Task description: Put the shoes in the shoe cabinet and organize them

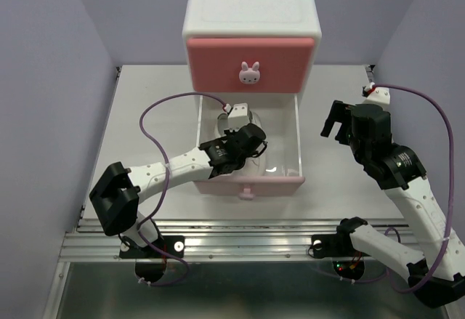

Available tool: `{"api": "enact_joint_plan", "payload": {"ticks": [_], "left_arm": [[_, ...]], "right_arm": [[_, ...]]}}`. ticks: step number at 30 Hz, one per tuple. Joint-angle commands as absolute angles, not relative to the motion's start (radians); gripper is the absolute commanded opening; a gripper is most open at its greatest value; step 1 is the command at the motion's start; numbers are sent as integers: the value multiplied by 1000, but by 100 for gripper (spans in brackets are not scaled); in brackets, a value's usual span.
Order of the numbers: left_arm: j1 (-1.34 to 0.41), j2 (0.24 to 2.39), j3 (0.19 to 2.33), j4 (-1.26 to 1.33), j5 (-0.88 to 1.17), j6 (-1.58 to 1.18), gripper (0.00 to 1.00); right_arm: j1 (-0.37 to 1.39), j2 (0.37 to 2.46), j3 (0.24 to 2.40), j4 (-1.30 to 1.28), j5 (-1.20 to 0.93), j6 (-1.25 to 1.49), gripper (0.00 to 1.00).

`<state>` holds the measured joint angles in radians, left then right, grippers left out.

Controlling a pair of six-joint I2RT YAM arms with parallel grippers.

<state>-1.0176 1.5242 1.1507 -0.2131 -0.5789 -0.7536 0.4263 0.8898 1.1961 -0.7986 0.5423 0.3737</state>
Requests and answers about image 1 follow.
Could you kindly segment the white sneaker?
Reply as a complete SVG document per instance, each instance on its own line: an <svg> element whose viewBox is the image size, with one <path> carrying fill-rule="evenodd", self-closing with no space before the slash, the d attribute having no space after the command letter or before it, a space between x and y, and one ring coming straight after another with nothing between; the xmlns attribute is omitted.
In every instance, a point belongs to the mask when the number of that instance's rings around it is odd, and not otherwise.
<svg viewBox="0 0 465 319"><path fill-rule="evenodd" d="M230 132L231 128L228 121L228 115L226 113L219 114L214 126L214 137L221 138L228 135Z"/></svg>
<svg viewBox="0 0 465 319"><path fill-rule="evenodd" d="M255 112L251 113L251 122L257 125L259 128L262 128L261 119ZM239 174L245 177L264 176L266 165L266 153L263 153L258 158L248 158Z"/></svg>

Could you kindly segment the light pink drawer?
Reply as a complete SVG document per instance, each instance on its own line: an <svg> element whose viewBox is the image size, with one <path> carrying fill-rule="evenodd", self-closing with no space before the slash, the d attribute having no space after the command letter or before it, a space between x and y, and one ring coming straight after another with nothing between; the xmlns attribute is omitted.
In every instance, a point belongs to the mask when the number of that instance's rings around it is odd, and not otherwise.
<svg viewBox="0 0 465 319"><path fill-rule="evenodd" d="M216 93L234 105L247 103L261 119L268 147L264 176L245 177L235 171L213 179L197 181L202 194L236 196L252 201L258 197L293 195L304 183L299 131L299 98L296 94Z"/></svg>

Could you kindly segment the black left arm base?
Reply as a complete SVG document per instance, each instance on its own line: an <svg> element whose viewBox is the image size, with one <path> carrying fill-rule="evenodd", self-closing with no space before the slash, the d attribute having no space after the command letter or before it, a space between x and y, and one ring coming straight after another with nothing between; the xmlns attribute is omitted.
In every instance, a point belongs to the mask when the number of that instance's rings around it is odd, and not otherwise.
<svg viewBox="0 0 465 319"><path fill-rule="evenodd" d="M118 235L120 239L120 251L118 257L120 259L162 259L165 256L151 247L138 247L127 237ZM185 237L182 235L165 235L153 242L158 249L179 257L184 257Z"/></svg>

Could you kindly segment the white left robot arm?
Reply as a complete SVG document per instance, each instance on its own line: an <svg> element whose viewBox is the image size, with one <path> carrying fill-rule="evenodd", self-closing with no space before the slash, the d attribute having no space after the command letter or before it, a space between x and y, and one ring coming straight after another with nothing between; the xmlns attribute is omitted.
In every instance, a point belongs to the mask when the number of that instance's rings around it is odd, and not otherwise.
<svg viewBox="0 0 465 319"><path fill-rule="evenodd" d="M238 171L248 158L260 156L266 147L264 131L247 124L166 163L126 168L115 162L104 170L89 199L106 236L119 235L152 257L161 250L162 237L152 217L139 212L141 203L157 194L162 203L169 188Z"/></svg>

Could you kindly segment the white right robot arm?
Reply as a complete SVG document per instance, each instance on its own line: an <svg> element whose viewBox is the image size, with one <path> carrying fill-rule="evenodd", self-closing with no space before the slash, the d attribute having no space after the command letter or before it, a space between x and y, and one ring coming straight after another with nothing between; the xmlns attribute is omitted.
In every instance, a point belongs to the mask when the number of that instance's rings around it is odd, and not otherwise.
<svg viewBox="0 0 465 319"><path fill-rule="evenodd" d="M419 157L393 142L390 113L379 105L336 100L321 136L328 137L336 123L341 125L336 141L351 148L355 161L396 205L420 249L410 249L353 217L343 219L332 235L314 235L309 255L371 256L401 276L409 291L430 308L463 297L464 243L448 225Z"/></svg>

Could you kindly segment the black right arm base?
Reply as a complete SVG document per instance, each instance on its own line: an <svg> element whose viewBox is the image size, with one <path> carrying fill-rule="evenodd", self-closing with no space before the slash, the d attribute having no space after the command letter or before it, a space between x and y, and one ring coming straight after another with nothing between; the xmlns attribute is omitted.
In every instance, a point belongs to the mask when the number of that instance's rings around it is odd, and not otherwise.
<svg viewBox="0 0 465 319"><path fill-rule="evenodd" d="M359 235L355 231L313 235L307 255L313 259L354 257L361 253L368 256L374 250L375 240Z"/></svg>

